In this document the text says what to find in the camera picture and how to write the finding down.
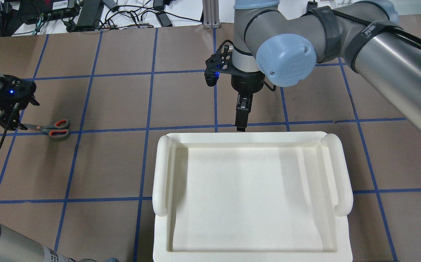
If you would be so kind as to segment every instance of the scissors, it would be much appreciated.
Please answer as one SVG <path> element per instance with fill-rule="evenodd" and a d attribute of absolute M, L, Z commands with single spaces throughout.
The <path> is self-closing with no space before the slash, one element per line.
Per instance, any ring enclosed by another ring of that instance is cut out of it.
<path fill-rule="evenodd" d="M 68 130 L 70 121 L 66 118 L 59 119 L 55 124 L 49 126 L 36 126 L 34 124 L 24 125 L 28 128 L 46 133 L 50 139 L 66 139 L 70 136 L 70 131 Z"/>

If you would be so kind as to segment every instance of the white label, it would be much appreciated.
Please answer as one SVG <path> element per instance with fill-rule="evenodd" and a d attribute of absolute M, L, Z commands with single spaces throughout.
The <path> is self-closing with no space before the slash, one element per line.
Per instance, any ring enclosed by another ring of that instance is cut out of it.
<path fill-rule="evenodd" d="M 67 8 L 67 7 L 68 7 L 68 0 L 54 2 L 54 4 L 52 4 L 52 10 L 62 9 L 62 8 Z"/>
<path fill-rule="evenodd" d="M 43 249 L 44 249 L 43 262 L 74 262 L 73 260 L 67 257 L 64 257 L 63 255 L 59 255 L 54 250 L 49 249 L 45 246 L 43 246 Z"/>

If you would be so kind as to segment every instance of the metal profile post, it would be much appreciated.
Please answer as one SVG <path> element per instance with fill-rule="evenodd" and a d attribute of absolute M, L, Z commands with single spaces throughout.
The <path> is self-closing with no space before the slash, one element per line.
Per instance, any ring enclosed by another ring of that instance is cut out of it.
<path fill-rule="evenodd" d="M 218 0 L 203 0 L 204 28 L 220 28 Z"/>

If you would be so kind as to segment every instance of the blue joint cap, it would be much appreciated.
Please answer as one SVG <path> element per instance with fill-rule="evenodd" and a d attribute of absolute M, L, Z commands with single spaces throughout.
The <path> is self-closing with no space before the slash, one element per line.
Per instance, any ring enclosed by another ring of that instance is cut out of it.
<path fill-rule="evenodd" d="M 256 9 L 264 7 L 273 7 L 278 5 L 279 0 L 235 0 L 234 9 Z"/>
<path fill-rule="evenodd" d="M 300 35 L 284 33 L 267 39 L 257 50 L 256 63 L 269 81 L 277 86 L 295 85 L 314 69 L 314 47 Z"/>
<path fill-rule="evenodd" d="M 368 3 L 378 5 L 380 8 L 382 8 L 385 11 L 390 21 L 392 21 L 393 23 L 397 25 L 400 24 L 400 19 L 398 18 L 398 12 L 395 10 L 395 6 L 393 5 L 393 3 L 390 2 L 389 0 L 362 0 L 356 3 L 360 3 L 360 2 L 368 2 Z"/>

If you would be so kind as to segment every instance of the white plastic tray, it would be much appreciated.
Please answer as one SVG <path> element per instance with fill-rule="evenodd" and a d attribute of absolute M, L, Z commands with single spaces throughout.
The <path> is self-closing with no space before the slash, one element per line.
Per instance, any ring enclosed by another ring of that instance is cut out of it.
<path fill-rule="evenodd" d="M 157 146 L 153 258 L 350 262 L 352 200 L 334 134 L 168 134 Z"/>

